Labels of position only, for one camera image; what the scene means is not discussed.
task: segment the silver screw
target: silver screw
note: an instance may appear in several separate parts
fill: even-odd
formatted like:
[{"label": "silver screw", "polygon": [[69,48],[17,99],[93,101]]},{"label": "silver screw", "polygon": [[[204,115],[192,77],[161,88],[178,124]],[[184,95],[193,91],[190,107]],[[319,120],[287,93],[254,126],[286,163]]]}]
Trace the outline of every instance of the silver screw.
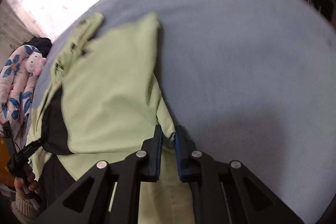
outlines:
[{"label": "silver screw", "polygon": [[237,160],[234,160],[233,162],[231,162],[231,167],[232,168],[238,169],[241,166],[242,166],[242,164],[239,161],[237,161]]},{"label": "silver screw", "polygon": [[139,150],[139,151],[137,151],[137,153],[136,153],[136,156],[137,156],[138,158],[143,158],[143,157],[145,157],[146,155],[147,155],[146,151],[143,151],[143,150]]},{"label": "silver screw", "polygon": [[107,166],[107,162],[104,161],[104,160],[101,160],[101,161],[98,161],[96,166],[99,168],[99,169],[104,169],[106,166]]},{"label": "silver screw", "polygon": [[198,150],[195,150],[191,153],[191,156],[193,156],[194,158],[200,158],[200,157],[202,157],[202,152],[198,151]]}]

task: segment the pink plush toy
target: pink plush toy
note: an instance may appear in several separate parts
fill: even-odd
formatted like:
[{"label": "pink plush toy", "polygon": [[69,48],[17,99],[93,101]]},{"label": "pink plush toy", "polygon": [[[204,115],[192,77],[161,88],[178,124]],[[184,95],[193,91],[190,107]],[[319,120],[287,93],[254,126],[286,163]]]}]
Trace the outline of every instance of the pink plush toy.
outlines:
[{"label": "pink plush toy", "polygon": [[34,76],[39,76],[44,65],[47,63],[47,59],[42,57],[42,54],[33,52],[26,63],[26,69],[28,72],[32,72]]}]

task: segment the light green garment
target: light green garment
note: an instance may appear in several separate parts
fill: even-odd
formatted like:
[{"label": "light green garment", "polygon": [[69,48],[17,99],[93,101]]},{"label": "light green garment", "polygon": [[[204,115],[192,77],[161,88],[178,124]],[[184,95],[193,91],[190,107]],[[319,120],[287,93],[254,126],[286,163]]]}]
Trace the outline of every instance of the light green garment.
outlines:
[{"label": "light green garment", "polygon": [[[156,14],[113,28],[88,43],[102,21],[96,13],[76,27],[51,68],[51,83],[41,105],[31,113],[27,143],[41,137],[43,113],[63,85],[63,119],[74,154],[58,158],[75,180],[99,160],[112,163],[139,150],[143,140],[153,137],[158,123],[166,137],[174,132],[153,73]],[[50,157],[42,148],[32,156],[37,179]],[[167,147],[159,182],[142,183],[139,223],[194,223],[189,186],[179,182],[174,151]]]}]

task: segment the human hand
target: human hand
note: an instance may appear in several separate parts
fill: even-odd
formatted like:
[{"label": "human hand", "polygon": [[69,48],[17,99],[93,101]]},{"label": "human hand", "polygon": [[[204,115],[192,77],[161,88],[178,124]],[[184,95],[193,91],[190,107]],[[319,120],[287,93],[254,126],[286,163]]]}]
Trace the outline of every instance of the human hand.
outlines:
[{"label": "human hand", "polygon": [[33,173],[33,169],[31,168],[31,166],[25,165],[24,170],[27,174],[27,180],[30,184],[27,186],[25,185],[24,180],[22,178],[15,178],[14,187],[16,189],[17,195],[30,203],[29,199],[27,199],[24,189],[28,187],[28,189],[31,192],[39,194],[41,192],[41,187],[39,183],[35,180],[35,174]]}]

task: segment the gray fabric surface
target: gray fabric surface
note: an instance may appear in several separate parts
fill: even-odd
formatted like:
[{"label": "gray fabric surface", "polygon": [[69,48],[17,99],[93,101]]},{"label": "gray fabric surface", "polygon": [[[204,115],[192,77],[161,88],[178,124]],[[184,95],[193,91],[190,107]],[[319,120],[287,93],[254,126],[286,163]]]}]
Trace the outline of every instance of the gray fabric surface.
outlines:
[{"label": "gray fabric surface", "polygon": [[[101,0],[83,17],[95,11],[106,17],[98,36],[156,11],[156,75],[176,123],[216,160],[242,161],[305,223],[318,220],[336,193],[328,22],[301,0]],[[34,108],[74,25],[49,53]]]}]

